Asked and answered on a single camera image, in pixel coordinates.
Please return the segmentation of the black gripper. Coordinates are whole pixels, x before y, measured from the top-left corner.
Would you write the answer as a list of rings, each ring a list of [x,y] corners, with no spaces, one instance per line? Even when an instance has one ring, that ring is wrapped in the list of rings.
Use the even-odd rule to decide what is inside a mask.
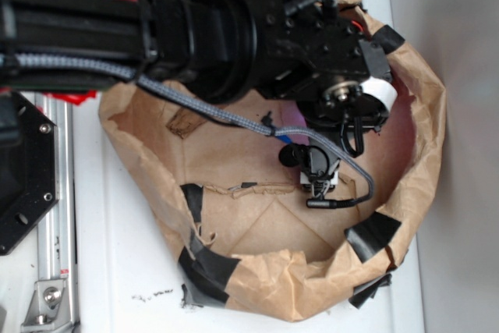
[[[378,132],[386,123],[398,96],[381,43],[360,41],[356,50],[363,54],[367,78],[346,78],[324,90],[316,102],[297,103],[310,128],[353,158],[364,152],[363,134]]]

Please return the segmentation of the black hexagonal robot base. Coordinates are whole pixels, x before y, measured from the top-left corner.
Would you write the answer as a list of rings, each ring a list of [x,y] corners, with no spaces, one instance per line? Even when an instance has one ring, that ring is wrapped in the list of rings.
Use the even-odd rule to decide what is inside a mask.
[[[1,96],[1,255],[58,202],[57,126],[22,94]]]

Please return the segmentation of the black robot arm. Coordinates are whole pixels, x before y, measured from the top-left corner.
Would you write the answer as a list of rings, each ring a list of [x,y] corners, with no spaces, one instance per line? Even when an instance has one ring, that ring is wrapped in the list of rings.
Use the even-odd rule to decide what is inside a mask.
[[[352,155],[397,96],[381,45],[339,0],[1,0],[1,85],[83,94],[140,75],[207,103],[294,101]]]

